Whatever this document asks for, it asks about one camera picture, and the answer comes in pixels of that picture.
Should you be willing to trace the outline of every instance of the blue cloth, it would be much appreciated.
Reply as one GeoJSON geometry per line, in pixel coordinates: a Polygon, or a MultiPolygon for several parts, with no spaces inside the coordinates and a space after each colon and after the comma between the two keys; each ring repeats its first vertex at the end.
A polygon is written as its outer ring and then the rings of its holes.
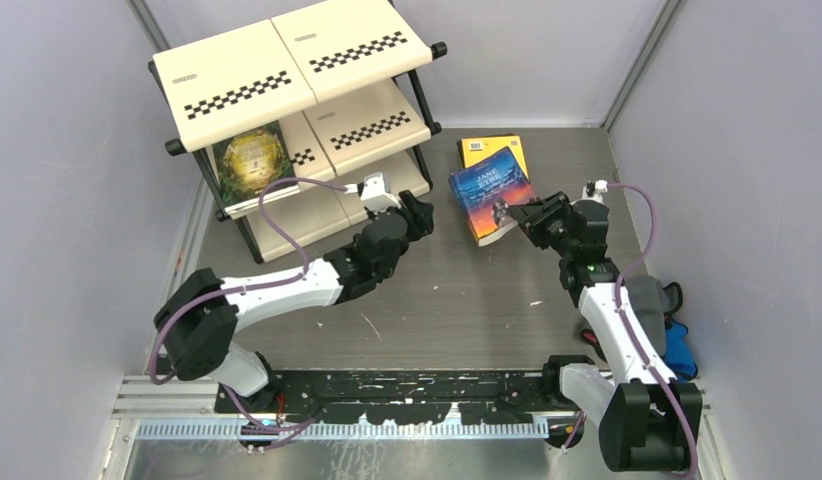
{"type": "Polygon", "coordinates": [[[667,351],[664,354],[664,363],[673,370],[680,381],[692,380],[697,376],[698,370],[694,356],[685,344],[688,327],[673,319],[670,319],[670,325],[670,329],[666,330],[667,351]]]}

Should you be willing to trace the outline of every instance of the white wall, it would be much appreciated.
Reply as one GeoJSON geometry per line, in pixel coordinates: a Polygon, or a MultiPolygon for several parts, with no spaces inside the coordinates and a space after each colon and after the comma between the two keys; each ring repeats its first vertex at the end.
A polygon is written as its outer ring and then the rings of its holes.
{"type": "MultiPolygon", "coordinates": [[[[314,0],[147,0],[173,45],[314,0]]],[[[396,0],[427,43],[449,54],[420,69],[445,126],[598,126],[663,0],[396,0]]]]}
{"type": "Polygon", "coordinates": [[[738,478],[822,479],[822,2],[687,2],[612,141],[738,478]]]}
{"type": "Polygon", "coordinates": [[[101,467],[196,191],[124,2],[0,2],[0,479],[101,467]]]}

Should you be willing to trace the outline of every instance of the book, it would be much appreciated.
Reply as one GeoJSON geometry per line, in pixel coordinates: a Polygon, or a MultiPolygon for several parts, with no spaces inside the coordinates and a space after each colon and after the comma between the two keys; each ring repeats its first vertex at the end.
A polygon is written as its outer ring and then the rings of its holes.
{"type": "Polygon", "coordinates": [[[453,173],[449,176],[449,185],[480,247],[499,240],[517,225],[508,215],[510,205],[530,203],[537,198],[509,147],[453,173]]]}
{"type": "MultiPolygon", "coordinates": [[[[294,176],[293,162],[278,121],[217,142],[205,150],[217,177],[225,212],[235,218],[257,208],[261,192],[270,182],[294,176]]],[[[298,191],[299,185],[295,183],[280,185],[268,192],[264,201],[298,191]]]]}
{"type": "Polygon", "coordinates": [[[529,169],[526,167],[526,156],[523,154],[523,143],[519,135],[505,133],[491,137],[462,138],[458,142],[458,153],[461,155],[461,165],[464,168],[472,167],[495,152],[508,147],[514,153],[514,158],[529,178],[529,169]]]}

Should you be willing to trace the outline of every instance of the metal floor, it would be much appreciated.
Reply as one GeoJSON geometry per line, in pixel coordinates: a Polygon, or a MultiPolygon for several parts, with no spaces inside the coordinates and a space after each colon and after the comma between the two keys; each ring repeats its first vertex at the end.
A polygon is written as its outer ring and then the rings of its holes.
{"type": "MultiPolygon", "coordinates": [[[[604,130],[512,131],[523,139],[529,175],[542,197],[561,190],[578,198],[588,180],[612,178],[604,130]]],[[[592,354],[575,337],[579,314],[559,284],[555,252],[534,248],[516,230],[479,248],[447,184],[459,166],[456,141],[497,133],[503,130],[447,129],[422,145],[435,183],[422,199],[435,206],[435,231],[411,245],[393,278],[353,302],[291,312],[245,329],[236,340],[262,352],[274,368],[539,369],[553,353],[592,354]]],[[[609,254],[622,268],[639,255],[638,242],[622,193],[606,201],[609,254]]],[[[317,257],[348,243],[362,227],[306,249],[317,257]]],[[[299,263],[290,254],[255,264],[234,223],[215,220],[199,259],[200,267],[213,267],[218,276],[299,263]]]]}
{"type": "Polygon", "coordinates": [[[659,480],[660,473],[615,474],[591,424],[560,460],[542,440],[298,442],[246,455],[236,442],[135,444],[127,480],[659,480]]]}

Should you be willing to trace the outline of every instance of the white debris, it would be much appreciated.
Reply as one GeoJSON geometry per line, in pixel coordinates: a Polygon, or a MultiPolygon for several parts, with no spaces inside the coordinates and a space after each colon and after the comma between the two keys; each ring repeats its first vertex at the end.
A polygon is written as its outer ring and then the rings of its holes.
{"type": "Polygon", "coordinates": [[[373,322],[371,322],[371,321],[370,321],[370,319],[369,319],[369,318],[367,318],[367,316],[366,316],[366,315],[364,315],[363,313],[361,314],[361,316],[362,316],[362,317],[364,317],[364,320],[366,320],[366,321],[367,321],[367,323],[369,323],[369,324],[370,324],[370,328],[372,328],[372,329],[373,329],[373,331],[374,331],[374,332],[376,332],[376,336],[377,336],[377,337],[379,337],[379,342],[381,342],[381,341],[382,341],[382,336],[381,336],[381,334],[379,334],[379,331],[378,331],[378,330],[376,330],[376,326],[375,326],[375,325],[373,325],[373,322]]]}

